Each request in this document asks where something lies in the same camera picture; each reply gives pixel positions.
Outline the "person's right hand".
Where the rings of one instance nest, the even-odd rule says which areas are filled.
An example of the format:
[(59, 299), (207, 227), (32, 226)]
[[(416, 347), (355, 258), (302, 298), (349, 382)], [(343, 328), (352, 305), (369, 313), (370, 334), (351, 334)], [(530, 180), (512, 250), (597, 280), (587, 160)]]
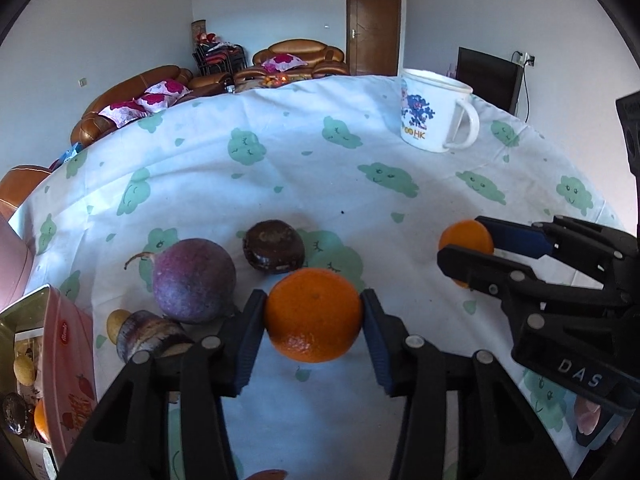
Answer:
[(576, 439), (581, 445), (584, 445), (585, 440), (589, 440), (586, 447), (593, 451), (602, 448), (608, 441), (616, 444), (631, 421), (631, 417), (621, 419), (620, 416), (614, 415), (612, 421), (617, 422), (615, 428), (611, 427), (611, 422), (607, 422), (603, 428), (599, 429), (598, 425), (602, 414), (602, 408), (599, 404), (581, 396), (576, 398), (574, 403)]

